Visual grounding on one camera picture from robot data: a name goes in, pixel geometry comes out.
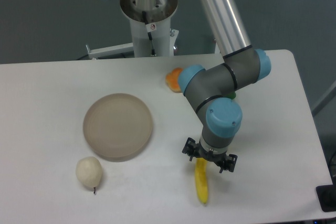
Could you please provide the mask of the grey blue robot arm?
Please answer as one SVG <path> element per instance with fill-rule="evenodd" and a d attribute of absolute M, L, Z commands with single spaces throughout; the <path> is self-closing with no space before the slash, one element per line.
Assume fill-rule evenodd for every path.
<path fill-rule="evenodd" d="M 173 54 L 170 20 L 177 4 L 178 0 L 120 0 L 136 57 Z M 268 76 L 271 62 L 263 50 L 252 47 L 234 0 L 201 0 L 201 4 L 224 61 L 211 69 L 192 65 L 179 75 L 181 92 L 203 126 L 200 140 L 188 138 L 183 153 L 233 172 L 237 156 L 227 154 L 227 149 L 240 128 L 242 111 L 229 96 Z"/>

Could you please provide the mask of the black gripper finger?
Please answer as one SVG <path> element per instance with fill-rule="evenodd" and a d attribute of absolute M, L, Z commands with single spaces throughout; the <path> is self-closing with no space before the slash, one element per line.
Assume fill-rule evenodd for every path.
<path fill-rule="evenodd" d="M 215 164 L 220 168 L 219 172 L 229 171 L 234 172 L 238 156 L 235 154 L 224 155 L 220 160 L 216 161 Z"/>
<path fill-rule="evenodd" d="M 188 137 L 182 149 L 182 153 L 189 156 L 190 160 L 192 160 L 194 157 L 198 158 L 198 143 L 196 143 L 193 138 Z"/>

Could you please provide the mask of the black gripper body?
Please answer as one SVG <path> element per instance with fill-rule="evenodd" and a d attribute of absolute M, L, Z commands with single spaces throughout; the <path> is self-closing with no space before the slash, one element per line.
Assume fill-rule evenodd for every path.
<path fill-rule="evenodd" d="M 216 148 L 207 144 L 204 140 L 198 143 L 198 157 L 210 162 L 220 162 L 225 159 L 227 153 L 227 146 Z"/>

